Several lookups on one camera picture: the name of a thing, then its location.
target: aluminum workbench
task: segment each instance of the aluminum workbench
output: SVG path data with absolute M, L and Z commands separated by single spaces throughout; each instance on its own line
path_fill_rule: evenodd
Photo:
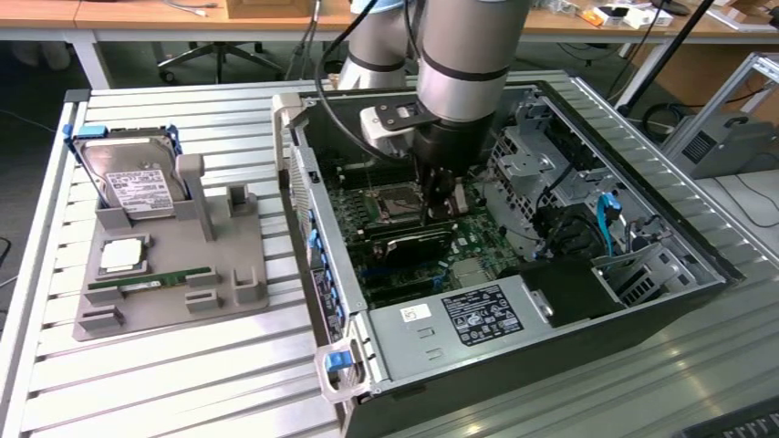
M 578 79 L 562 72 L 513 77 L 531 75 L 579 99 L 582 108 L 594 105 L 613 117 L 605 101 L 581 97 L 587 86 Z M 72 339 L 96 196 L 59 134 L 0 343 L 3 437 L 339 435 L 314 373 L 314 333 L 271 151 L 271 96 L 312 89 L 311 82 L 287 82 L 100 90 L 88 101 L 64 104 L 60 127 L 174 123 L 184 152 L 204 154 L 204 187 L 248 183 L 260 200 L 271 305 L 248 317 Z M 651 147 L 637 132 L 619 135 L 641 140 L 637 151 Z M 738 217 L 702 208 L 701 199 L 717 193 L 666 176 L 655 178 L 666 184 L 661 192 L 743 270 L 746 286 L 637 348 L 394 438 L 662 437 L 779 393 L 775 250 L 761 246 L 769 240 L 749 235 Z

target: floor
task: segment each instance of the floor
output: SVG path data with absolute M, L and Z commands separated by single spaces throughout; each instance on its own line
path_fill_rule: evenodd
M 267 55 L 283 67 L 287 66 L 294 46 L 295 43 L 264 45 Z M 54 137 L 51 130 L 58 125 L 64 92 L 68 89 L 83 89 L 90 86 L 75 58 L 66 71 L 28 68 L 12 57 L 10 47 L 8 42 L 0 43 L 0 131 L 6 134 L 0 155 L 0 236 L 12 242 L 6 263 L 0 266 L 0 283 L 16 275 L 22 265 L 23 248 L 50 156 Z M 243 47 L 247 50 L 252 49 L 252 45 Z M 603 57 L 617 49 L 617 47 L 583 49 L 586 48 L 583 45 L 577 45 L 577 47 L 579 49 L 569 47 L 567 51 L 577 57 L 593 58 Z M 187 51 L 188 46 L 186 43 L 166 43 L 163 49 L 172 55 Z M 116 88 L 166 85 L 160 81 L 148 43 L 104 43 L 102 50 Z M 318 57 L 320 53 L 322 47 L 316 44 L 314 56 Z M 203 57 L 188 62 L 186 66 L 172 68 L 178 83 L 180 85 L 214 83 L 215 61 L 214 56 Z M 513 68 L 518 70 L 565 69 L 571 75 L 583 77 L 599 92 L 606 93 L 625 62 L 625 59 L 613 54 L 589 65 L 583 60 L 574 59 L 566 54 L 559 45 L 523 44 L 519 47 L 518 61 Z M 274 80 L 272 72 L 242 59 L 230 58 L 224 69 L 226 82 L 266 80 Z M 634 114 L 641 114 L 642 109 L 649 105 L 670 99 L 665 90 L 654 86 Z M 43 128 L 10 116 L 4 111 L 11 111 L 18 116 L 32 120 L 43 125 Z M 0 288 L 0 324 L 6 321 L 3 313 L 8 308 L 12 291 L 12 286 Z

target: wooden desk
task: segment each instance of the wooden desk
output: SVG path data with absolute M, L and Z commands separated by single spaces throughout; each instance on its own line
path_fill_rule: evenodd
M 220 7 L 207 9 L 207 17 L 176 10 L 160 0 L 123 0 L 116 3 L 83 2 L 76 13 L 76 27 L 90 29 L 199 29 L 199 30 L 276 30 L 300 31 L 308 25 L 307 17 L 296 18 L 244 18 L 228 19 L 224 0 Z M 319 30 L 342 31 L 352 22 L 350 6 L 346 0 L 326 0 L 324 12 L 319 21 Z M 687 23 L 678 17 L 669 27 L 657 27 L 651 38 L 670 38 L 678 34 Z M 522 40 L 537 36 L 641 38 L 645 30 L 627 26 L 598 28 L 583 19 L 555 15 L 549 11 L 531 11 L 527 17 Z M 755 39 L 769 34 L 737 32 L 714 18 L 706 16 L 695 27 L 690 37 L 698 38 L 745 38 Z
M 74 28 L 79 0 L 0 0 L 0 27 Z

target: blue latch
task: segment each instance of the blue latch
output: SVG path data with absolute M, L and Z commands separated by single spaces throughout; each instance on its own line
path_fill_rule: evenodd
M 319 231 L 314 228 L 311 235 L 308 236 L 308 246 L 314 248 L 316 245 L 316 238 L 319 237 Z
M 76 137 L 80 139 L 104 139 L 108 135 L 106 125 L 84 125 L 78 130 Z
M 335 372 L 338 370 L 344 370 L 355 364 L 352 360 L 351 351 L 334 351 L 326 356 L 326 370 L 327 372 Z

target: power supply label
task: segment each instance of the power supply label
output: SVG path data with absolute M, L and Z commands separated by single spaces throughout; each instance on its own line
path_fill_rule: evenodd
M 461 341 L 469 347 L 522 330 L 517 312 L 499 285 L 471 290 L 441 301 Z

